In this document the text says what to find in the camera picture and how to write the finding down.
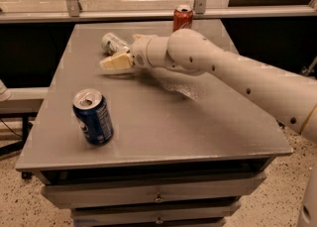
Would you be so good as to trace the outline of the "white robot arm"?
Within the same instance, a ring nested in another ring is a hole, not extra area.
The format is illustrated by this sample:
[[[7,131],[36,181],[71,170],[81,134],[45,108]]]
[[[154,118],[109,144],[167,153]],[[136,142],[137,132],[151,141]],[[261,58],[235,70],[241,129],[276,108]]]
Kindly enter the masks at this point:
[[[317,80],[225,51],[200,33],[179,29],[168,37],[113,33],[101,47],[107,71],[161,67],[190,75],[208,72],[303,138],[317,142]]]

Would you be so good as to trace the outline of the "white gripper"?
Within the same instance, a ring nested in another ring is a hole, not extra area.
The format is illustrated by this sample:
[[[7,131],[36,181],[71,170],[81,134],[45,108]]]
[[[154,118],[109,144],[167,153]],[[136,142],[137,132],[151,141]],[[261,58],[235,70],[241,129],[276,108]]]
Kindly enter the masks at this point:
[[[172,59],[167,53],[168,37],[134,34],[130,53],[115,53],[102,59],[99,64],[106,70],[130,69],[134,64],[141,68],[172,67]]]

